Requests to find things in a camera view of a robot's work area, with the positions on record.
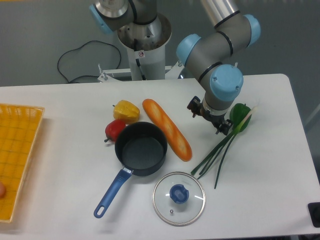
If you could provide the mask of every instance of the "saucepan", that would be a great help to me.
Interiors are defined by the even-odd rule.
[[[160,128],[150,122],[140,121],[125,127],[114,149],[123,169],[96,207],[93,214],[98,219],[105,214],[121,186],[132,174],[148,176],[161,168],[166,159],[168,142]]]

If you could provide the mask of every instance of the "yellow bell pepper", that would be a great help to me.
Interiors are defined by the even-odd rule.
[[[124,121],[126,124],[133,124],[139,120],[140,110],[131,102],[121,100],[114,106],[113,117]]]

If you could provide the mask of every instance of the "lid rim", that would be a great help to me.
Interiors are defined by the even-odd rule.
[[[189,177],[191,178],[192,180],[194,180],[194,182],[200,187],[201,189],[201,192],[202,192],[202,198],[203,198],[203,203],[202,203],[202,206],[201,206],[201,209],[199,211],[199,213],[192,219],[190,219],[189,221],[185,221],[185,222],[174,222],[174,221],[170,221],[168,220],[167,218],[165,218],[158,210],[157,206],[156,206],[156,202],[155,202],[155,193],[156,193],[156,189],[158,187],[158,185],[164,180],[166,179],[167,177],[169,176],[172,176],[172,175],[183,175],[183,176],[186,176],[186,177]],[[154,208],[154,211],[156,212],[156,214],[159,216],[159,218],[161,218],[164,222],[166,222],[167,224],[170,224],[172,226],[176,226],[176,227],[183,227],[183,226],[187,226],[187,225],[190,225],[192,224],[194,221],[196,221],[200,215],[202,214],[204,208],[205,208],[205,203],[206,203],[206,193],[205,193],[205,190],[204,188],[202,187],[202,185],[200,184],[200,182],[192,175],[188,174],[188,173],[185,173],[185,172],[182,172],[182,171],[174,171],[174,172],[171,172],[171,173],[168,173],[166,175],[164,175],[163,177],[161,177],[158,182],[155,184],[154,186],[154,189],[153,189],[153,192],[152,192],[152,205],[153,205],[153,208]]]

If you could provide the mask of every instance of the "pot lid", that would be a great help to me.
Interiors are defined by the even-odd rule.
[[[160,178],[152,194],[156,214],[173,226],[193,223],[200,217],[205,203],[206,194],[199,181],[179,171]]]

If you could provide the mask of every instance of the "baguette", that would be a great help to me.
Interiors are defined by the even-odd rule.
[[[161,106],[152,99],[145,99],[142,106],[151,121],[163,131],[174,153],[181,160],[188,162],[192,158],[192,149]]]

